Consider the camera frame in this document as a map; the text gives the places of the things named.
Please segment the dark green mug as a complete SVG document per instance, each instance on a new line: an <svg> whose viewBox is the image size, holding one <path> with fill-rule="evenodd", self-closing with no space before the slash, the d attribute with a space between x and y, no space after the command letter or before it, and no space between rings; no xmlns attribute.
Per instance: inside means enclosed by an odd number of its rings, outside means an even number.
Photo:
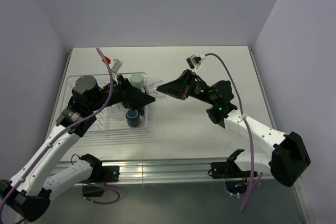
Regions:
<svg viewBox="0 0 336 224"><path fill-rule="evenodd" d="M141 116L144 116L145 115L145 106L139 107L138 112Z"/></svg>

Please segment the dark blue mug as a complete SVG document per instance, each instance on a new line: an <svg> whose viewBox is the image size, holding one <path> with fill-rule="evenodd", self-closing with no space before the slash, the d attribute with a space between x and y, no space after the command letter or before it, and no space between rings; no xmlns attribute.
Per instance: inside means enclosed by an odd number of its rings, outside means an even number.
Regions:
<svg viewBox="0 0 336 224"><path fill-rule="evenodd" d="M127 110L125 118L130 127L137 127L140 125L140 114L137 110Z"/></svg>

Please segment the light green plastic cup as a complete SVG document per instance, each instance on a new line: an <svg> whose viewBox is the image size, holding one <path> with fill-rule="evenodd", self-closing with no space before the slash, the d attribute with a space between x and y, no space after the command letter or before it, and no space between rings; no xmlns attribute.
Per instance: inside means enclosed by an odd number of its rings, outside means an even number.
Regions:
<svg viewBox="0 0 336 224"><path fill-rule="evenodd" d="M131 84L137 89L143 89L145 87L144 77L141 73L133 73L130 77Z"/></svg>

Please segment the small clear glass cup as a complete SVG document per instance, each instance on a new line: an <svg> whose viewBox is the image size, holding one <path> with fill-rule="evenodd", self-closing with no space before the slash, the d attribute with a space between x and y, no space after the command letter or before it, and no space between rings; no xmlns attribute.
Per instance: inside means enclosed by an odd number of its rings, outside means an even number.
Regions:
<svg viewBox="0 0 336 224"><path fill-rule="evenodd" d="M149 82L145 87L144 91L146 94L156 98L156 99L164 99L166 98L166 95L162 92L158 91L158 86L164 84L162 80L156 80Z"/></svg>

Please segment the large clear glass cup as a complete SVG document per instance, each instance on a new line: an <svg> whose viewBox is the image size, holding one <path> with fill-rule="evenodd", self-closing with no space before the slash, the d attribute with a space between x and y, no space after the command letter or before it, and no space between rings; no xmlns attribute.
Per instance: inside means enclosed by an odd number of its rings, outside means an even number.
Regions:
<svg viewBox="0 0 336 224"><path fill-rule="evenodd" d="M109 106L107 111L108 116L114 119L119 119L125 116L125 108L121 103Z"/></svg>

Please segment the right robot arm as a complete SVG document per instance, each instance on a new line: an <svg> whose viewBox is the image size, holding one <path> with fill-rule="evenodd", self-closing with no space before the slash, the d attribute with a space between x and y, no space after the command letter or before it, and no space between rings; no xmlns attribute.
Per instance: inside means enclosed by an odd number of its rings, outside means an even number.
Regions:
<svg viewBox="0 0 336 224"><path fill-rule="evenodd" d="M302 137L296 133L277 131L244 114L231 103L234 98L230 81L221 80L208 86L191 70L184 70L176 79L157 87L157 91L179 100L193 97L211 105L206 110L210 120L224 129L231 130L248 140L256 141L266 155L240 153L227 164L228 173L240 176L250 170L271 173L282 185L290 187L311 164Z"/></svg>

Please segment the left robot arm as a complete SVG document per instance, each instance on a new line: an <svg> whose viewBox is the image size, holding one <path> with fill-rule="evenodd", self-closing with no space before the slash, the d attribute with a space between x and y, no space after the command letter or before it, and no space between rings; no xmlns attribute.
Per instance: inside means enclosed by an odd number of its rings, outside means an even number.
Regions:
<svg viewBox="0 0 336 224"><path fill-rule="evenodd" d="M155 97L134 87L122 75L117 76L117 83L110 82L103 88L93 76L82 76L71 93L67 107L40 149L11 179L1 180L1 205L11 207L29 222L39 219L50 203L73 185L102 179L102 162L91 154L51 175L60 159L94 124L97 112L118 103L138 110L155 101Z"/></svg>

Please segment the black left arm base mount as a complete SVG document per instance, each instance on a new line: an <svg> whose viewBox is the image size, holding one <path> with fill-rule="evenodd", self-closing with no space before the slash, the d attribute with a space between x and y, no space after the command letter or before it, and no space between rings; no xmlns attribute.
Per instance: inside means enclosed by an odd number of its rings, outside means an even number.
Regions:
<svg viewBox="0 0 336 224"><path fill-rule="evenodd" d="M84 181L82 186L82 195L87 200L102 197L107 191L114 192L112 189L106 189L108 183L116 183L119 180L120 167L118 165L101 165L93 169L93 175Z"/></svg>

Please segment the aluminium rail frame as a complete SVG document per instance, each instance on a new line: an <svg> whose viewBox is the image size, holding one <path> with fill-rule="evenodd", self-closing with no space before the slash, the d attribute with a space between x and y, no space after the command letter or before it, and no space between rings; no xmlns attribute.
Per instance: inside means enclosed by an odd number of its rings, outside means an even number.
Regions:
<svg viewBox="0 0 336 224"><path fill-rule="evenodd" d="M60 195L39 223L315 223L301 180L292 187L264 175L240 212L226 181L208 175L210 159L118 162L111 183L121 198L105 192L107 204L87 202L76 185Z"/></svg>

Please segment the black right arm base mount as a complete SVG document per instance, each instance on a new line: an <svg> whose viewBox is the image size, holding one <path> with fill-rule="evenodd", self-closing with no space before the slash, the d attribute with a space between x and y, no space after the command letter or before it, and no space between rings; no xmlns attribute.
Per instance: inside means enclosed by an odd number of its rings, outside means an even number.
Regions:
<svg viewBox="0 0 336 224"><path fill-rule="evenodd" d="M234 162L212 162L207 172L213 179L249 178L250 171L242 171Z"/></svg>

